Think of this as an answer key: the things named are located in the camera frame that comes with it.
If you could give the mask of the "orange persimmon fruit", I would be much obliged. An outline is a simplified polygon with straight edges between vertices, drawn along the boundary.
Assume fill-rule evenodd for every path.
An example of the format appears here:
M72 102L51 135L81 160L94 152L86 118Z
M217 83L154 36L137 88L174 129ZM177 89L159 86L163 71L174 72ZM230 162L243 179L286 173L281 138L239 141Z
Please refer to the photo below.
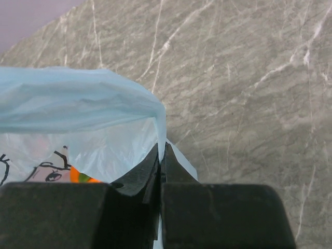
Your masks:
M74 167L71 167L70 169L70 181L72 183L101 183L101 181L79 172Z

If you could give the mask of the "light blue printed plastic bag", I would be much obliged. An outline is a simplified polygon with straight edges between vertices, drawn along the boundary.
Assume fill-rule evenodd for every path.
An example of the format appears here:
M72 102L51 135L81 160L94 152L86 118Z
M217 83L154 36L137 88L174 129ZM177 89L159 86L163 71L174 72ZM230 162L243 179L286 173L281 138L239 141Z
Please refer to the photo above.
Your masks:
M168 142L164 105L110 70L1 67L1 184L110 183Z

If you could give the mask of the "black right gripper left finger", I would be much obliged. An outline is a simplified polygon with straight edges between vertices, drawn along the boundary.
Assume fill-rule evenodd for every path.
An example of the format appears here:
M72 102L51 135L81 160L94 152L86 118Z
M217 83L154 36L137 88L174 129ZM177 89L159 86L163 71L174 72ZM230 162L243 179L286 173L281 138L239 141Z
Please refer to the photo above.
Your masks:
M160 165L154 146L112 183L12 182L1 188L1 248L152 248Z

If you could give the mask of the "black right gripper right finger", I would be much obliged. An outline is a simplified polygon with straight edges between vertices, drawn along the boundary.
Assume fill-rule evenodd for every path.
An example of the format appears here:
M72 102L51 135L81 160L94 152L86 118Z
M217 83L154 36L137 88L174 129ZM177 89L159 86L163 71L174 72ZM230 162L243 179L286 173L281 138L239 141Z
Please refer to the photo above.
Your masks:
M203 184L166 144L161 164L164 248L295 248L278 193L260 184Z

